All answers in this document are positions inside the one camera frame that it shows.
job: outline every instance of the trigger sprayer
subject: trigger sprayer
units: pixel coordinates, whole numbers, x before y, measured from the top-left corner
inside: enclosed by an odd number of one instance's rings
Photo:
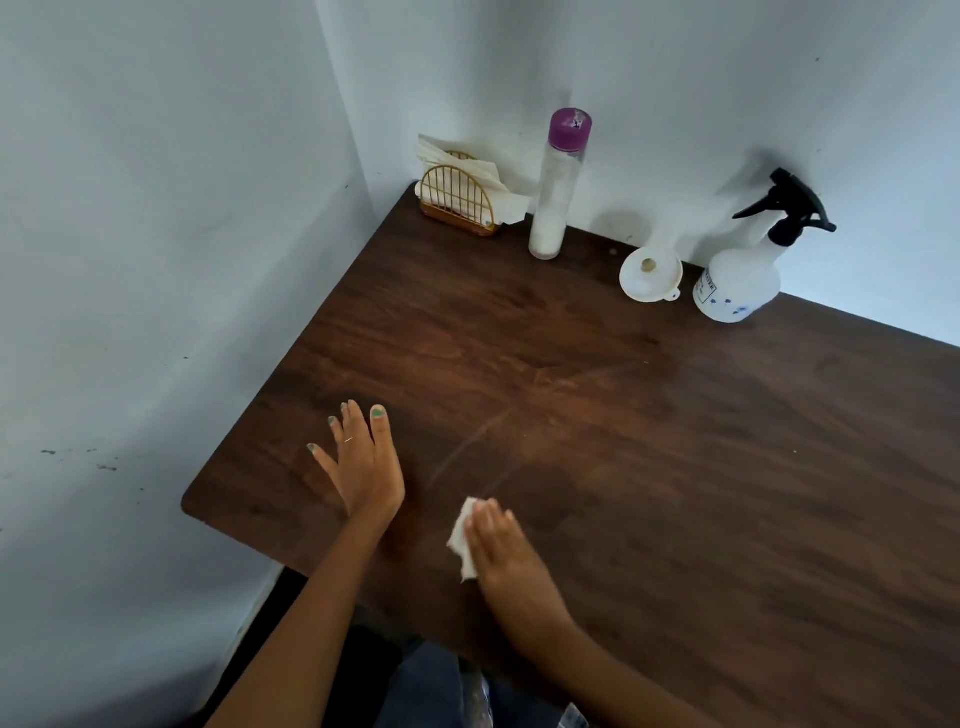
[[[780,292],[774,264],[807,228],[834,232],[837,227],[816,193],[785,169],[770,175],[774,186],[767,196],[734,216],[752,217],[766,210],[786,212],[753,248],[718,253],[693,288],[693,300],[709,318],[724,324],[743,321]]]

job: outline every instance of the right hand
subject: right hand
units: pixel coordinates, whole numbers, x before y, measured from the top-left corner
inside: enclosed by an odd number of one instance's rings
[[[466,523],[470,555],[487,604],[517,652],[541,666],[565,632],[576,629],[550,572],[513,512],[477,501]]]

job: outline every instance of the floor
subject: floor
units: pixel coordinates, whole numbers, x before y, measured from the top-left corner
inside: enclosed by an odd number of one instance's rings
[[[177,728],[201,728],[206,725],[209,717],[283,619],[305,583],[306,578],[295,571],[283,570],[206,707]],[[400,664],[403,652],[400,645],[409,639],[409,636],[396,633],[389,625],[381,624],[375,616],[358,608],[353,626],[347,634],[340,666],[330,692],[324,728],[373,726],[387,693],[390,676]],[[358,693],[364,694],[365,699],[357,701]]]

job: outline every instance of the dark brown table top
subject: dark brown table top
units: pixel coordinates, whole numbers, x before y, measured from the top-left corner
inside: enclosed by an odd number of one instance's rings
[[[570,230],[544,263],[528,231],[408,191],[183,510],[309,573],[341,515],[304,445],[382,402],[409,495],[379,612],[522,675],[444,547],[496,496],[590,634],[730,725],[957,725],[960,350],[786,295],[716,324],[693,270],[634,303],[630,248]]]

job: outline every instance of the left hand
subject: left hand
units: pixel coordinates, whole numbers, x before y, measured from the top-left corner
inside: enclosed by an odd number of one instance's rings
[[[337,459],[313,443],[307,445],[344,500],[351,518],[363,513],[390,524],[406,495],[403,472],[396,456],[390,420],[383,405],[371,409],[367,427],[360,406],[350,400],[341,405],[343,423],[329,419],[337,443]]]

